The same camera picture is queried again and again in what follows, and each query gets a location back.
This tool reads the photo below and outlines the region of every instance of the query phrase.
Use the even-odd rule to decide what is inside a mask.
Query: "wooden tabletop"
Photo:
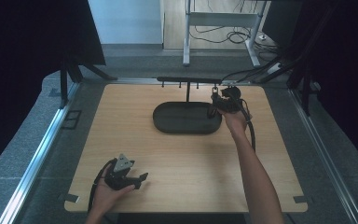
[[[239,88],[253,116],[256,154],[283,212],[305,212],[308,205],[294,200],[303,192],[264,90]],[[212,86],[194,85],[190,101],[210,103],[211,94]],[[168,134],[154,126],[156,106],[185,100],[186,87],[178,85],[107,85],[68,192],[79,199],[65,202],[65,209],[87,211],[95,176],[123,153],[135,160],[128,176],[149,175],[140,189],[117,202],[113,212],[248,212],[237,150],[224,120],[210,134]]]

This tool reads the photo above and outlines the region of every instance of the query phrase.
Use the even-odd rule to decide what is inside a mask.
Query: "human arm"
[[[106,175],[106,171],[109,169],[109,164],[103,171],[103,175]],[[127,186],[124,189],[114,190],[106,185],[103,177],[98,181],[97,189],[94,194],[94,201],[89,211],[89,215],[86,220],[86,224],[97,224],[101,223],[103,216],[109,212],[116,201],[124,194],[135,189],[134,185]]]
[[[283,223],[282,209],[274,186],[246,137],[246,119],[241,112],[219,111],[234,139],[240,161],[243,189],[253,223]]]

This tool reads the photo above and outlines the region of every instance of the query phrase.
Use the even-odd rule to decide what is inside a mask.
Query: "black curtain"
[[[0,0],[0,154],[64,55],[105,64],[87,0]]]
[[[358,1],[340,1],[312,64],[319,100],[358,149]]]

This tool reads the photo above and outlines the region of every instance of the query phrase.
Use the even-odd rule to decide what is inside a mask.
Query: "black stand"
[[[257,84],[263,84],[275,77],[278,77],[285,72],[294,69],[293,73],[289,77],[286,82],[286,85],[289,89],[295,89],[298,84],[303,79],[303,91],[302,91],[302,107],[307,115],[310,114],[309,111],[309,97],[310,97],[310,82],[311,82],[311,72],[310,72],[310,60],[312,50],[314,49],[316,42],[319,40],[319,37],[325,27],[325,25],[330,20],[333,12],[337,8],[339,0],[337,1],[321,1],[321,4],[325,4],[325,9],[322,12],[321,17],[315,17],[318,20],[316,28],[314,30],[310,29],[308,32],[313,32],[309,41],[306,44],[306,47],[301,52],[300,56],[298,56],[292,62],[284,65],[282,68],[277,71],[271,73],[268,77],[264,77],[258,81],[255,81]]]
[[[94,65],[85,62],[78,56],[66,56],[62,59],[61,64],[61,105],[60,109],[63,109],[68,103],[68,81],[66,79],[66,75],[69,74],[69,77],[75,83],[80,83],[83,79],[83,75],[79,69],[79,65],[82,64],[86,68],[88,68],[91,72],[96,74],[99,77],[102,77],[106,80],[117,80],[117,77],[111,77],[107,75],[105,72],[95,67]]]
[[[191,77],[158,77],[162,82],[179,82],[179,88],[182,82],[187,83],[186,101],[185,102],[165,102],[158,105],[153,112],[153,121],[157,129],[163,133],[193,133],[207,134],[214,133],[220,127],[222,122],[221,116],[215,116],[208,119],[208,109],[210,103],[190,102],[191,82],[221,84],[221,79],[212,78],[191,78]]]

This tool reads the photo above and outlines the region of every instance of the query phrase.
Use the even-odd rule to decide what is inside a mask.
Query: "aluminum rail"
[[[68,104],[63,108],[59,109],[52,122],[48,126],[48,130],[46,131],[42,141],[39,144],[39,147],[36,150],[33,158],[31,159],[27,169],[25,170],[24,175],[21,178],[19,185],[17,186],[16,190],[14,191],[13,195],[11,196],[10,201],[7,204],[7,207],[0,217],[0,223],[13,223],[16,219],[17,214],[19,213],[28,192],[33,185],[36,176],[43,165],[43,161],[45,160],[50,147],[60,130],[60,127],[65,119],[66,114],[70,108],[71,103],[73,102],[73,97],[75,96],[78,90],[79,84],[74,83],[72,84],[69,90],[69,101]]]
[[[292,97],[297,112],[301,117],[304,126],[307,129],[308,134],[312,140],[313,145],[315,145],[316,151],[319,155],[319,158],[324,165],[324,169],[326,170],[327,174],[330,177],[330,180],[335,188],[338,198],[341,200],[341,203],[351,221],[351,223],[358,224],[358,207],[356,205],[355,200],[353,199],[350,191],[348,190],[340,172],[338,171],[336,165],[333,163],[324,142],[322,141],[321,136],[318,134],[318,131],[315,128],[312,120],[309,116],[304,112],[301,106],[301,100],[298,96],[298,93],[293,90],[289,90],[289,94]]]

